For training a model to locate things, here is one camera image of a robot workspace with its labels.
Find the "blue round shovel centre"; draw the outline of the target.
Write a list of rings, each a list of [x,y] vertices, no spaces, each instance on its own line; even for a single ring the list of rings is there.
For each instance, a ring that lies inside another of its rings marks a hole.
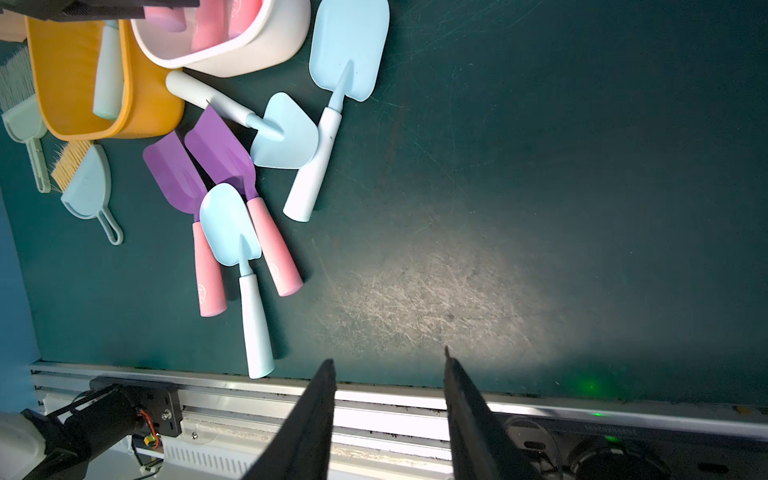
[[[239,270],[247,372],[251,379],[265,377],[275,364],[258,278],[250,265],[262,249],[248,209],[234,186],[221,183],[205,195],[199,218],[215,259]]]

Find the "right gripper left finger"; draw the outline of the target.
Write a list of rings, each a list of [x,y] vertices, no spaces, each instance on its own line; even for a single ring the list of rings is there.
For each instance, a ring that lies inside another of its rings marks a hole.
[[[326,479],[337,390],[334,361],[324,360],[245,479]]]

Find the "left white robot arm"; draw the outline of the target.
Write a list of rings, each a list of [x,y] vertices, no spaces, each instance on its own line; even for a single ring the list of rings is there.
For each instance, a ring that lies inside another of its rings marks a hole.
[[[81,162],[66,155],[74,178],[62,196],[70,206],[76,198],[82,215],[96,219],[111,240],[122,231],[108,209],[111,177],[100,140],[140,139],[172,132],[183,115],[180,99],[165,87],[167,70],[141,52],[127,20],[110,28],[104,20],[56,22],[26,17],[32,95],[12,107],[10,118],[34,115],[29,151],[43,183],[54,175],[40,155],[39,140],[50,133],[66,150],[81,149]],[[98,50],[117,49],[123,85],[115,120],[93,114]],[[94,389],[70,405],[42,415],[26,409],[1,417],[1,443],[9,459],[1,463],[4,479],[82,479],[89,462],[121,441],[143,432],[157,439],[180,434],[181,407],[175,387],[158,382],[99,378]]]

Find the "green toy rake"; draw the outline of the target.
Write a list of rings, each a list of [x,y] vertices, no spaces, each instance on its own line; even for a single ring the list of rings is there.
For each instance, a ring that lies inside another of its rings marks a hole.
[[[50,178],[41,144],[48,129],[38,105],[31,57],[26,45],[1,65],[1,111],[9,137],[26,147],[37,190],[50,193]]]

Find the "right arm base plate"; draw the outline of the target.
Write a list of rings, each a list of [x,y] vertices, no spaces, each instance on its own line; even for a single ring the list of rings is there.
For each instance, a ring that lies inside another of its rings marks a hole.
[[[765,479],[767,443],[732,436],[509,416],[545,479]]]

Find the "white plastic storage box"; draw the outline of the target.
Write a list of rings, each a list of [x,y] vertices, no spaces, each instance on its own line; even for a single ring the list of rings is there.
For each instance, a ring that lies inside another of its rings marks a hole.
[[[311,20],[308,1],[263,1],[251,26],[233,39],[228,36],[231,3],[225,1],[224,41],[205,50],[191,51],[195,8],[184,9],[184,32],[167,32],[138,19],[131,22],[133,33],[144,54],[155,64],[171,70],[188,68],[219,78],[278,65],[300,50]]]

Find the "blue toy brush scoop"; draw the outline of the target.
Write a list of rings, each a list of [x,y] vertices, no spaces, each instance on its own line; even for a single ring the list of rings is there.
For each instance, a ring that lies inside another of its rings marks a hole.
[[[123,243],[123,230],[109,208],[111,170],[101,145],[87,140],[65,142],[50,174],[71,215],[97,220],[113,246]]]

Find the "purple square shovel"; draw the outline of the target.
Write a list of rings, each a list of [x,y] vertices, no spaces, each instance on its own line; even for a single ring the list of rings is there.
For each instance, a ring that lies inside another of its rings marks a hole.
[[[168,203],[176,210],[193,216],[193,250],[200,315],[218,316],[227,309],[221,268],[199,218],[200,207],[208,189],[175,131],[147,146],[142,157]]]
[[[150,24],[171,33],[184,32],[187,28],[185,11],[181,7],[144,7],[144,18]]]
[[[298,292],[303,280],[290,250],[256,189],[250,155],[235,134],[209,105],[185,135],[184,145],[215,183],[232,185],[246,200],[273,283],[281,297]]]

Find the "yellow plastic storage box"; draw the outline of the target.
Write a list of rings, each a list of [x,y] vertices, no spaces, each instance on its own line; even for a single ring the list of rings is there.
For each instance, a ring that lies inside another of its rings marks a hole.
[[[166,88],[169,71],[143,53],[130,21],[118,25],[125,94],[119,116],[110,121],[92,111],[105,23],[26,19],[39,108],[56,138],[149,138],[165,135],[180,123],[184,102]]]

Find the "blue shovel under purple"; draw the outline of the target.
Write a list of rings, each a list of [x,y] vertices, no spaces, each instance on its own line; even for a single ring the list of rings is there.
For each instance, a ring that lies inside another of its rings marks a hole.
[[[167,74],[168,91],[201,109],[213,108],[221,117],[256,132],[250,147],[259,167],[294,170],[304,167],[319,144],[319,130],[307,113],[285,92],[271,96],[263,115],[236,102],[181,70]]]

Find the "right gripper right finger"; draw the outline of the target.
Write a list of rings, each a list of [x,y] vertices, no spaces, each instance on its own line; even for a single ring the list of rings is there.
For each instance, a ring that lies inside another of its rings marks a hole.
[[[453,477],[456,479],[539,479],[541,474],[515,446],[461,363],[444,349]]]

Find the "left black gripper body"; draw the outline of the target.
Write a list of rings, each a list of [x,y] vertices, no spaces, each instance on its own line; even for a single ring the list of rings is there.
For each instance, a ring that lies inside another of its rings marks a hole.
[[[198,0],[1,0],[1,9],[38,20],[143,19],[145,7],[197,8]]]

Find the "purple pointed shovel pink handle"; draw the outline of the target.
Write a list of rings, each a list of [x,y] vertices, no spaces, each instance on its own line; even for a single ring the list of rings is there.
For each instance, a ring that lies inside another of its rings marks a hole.
[[[262,0],[233,0],[230,9],[228,36],[230,39],[243,34],[254,22],[263,5]]]

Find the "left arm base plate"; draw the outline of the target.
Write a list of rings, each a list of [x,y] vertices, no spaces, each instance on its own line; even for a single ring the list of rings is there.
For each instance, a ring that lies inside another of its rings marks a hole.
[[[183,419],[178,386],[159,381],[97,377],[89,382],[94,390],[107,389],[109,400],[118,402],[117,417],[130,418],[132,434],[158,434],[176,438]]]

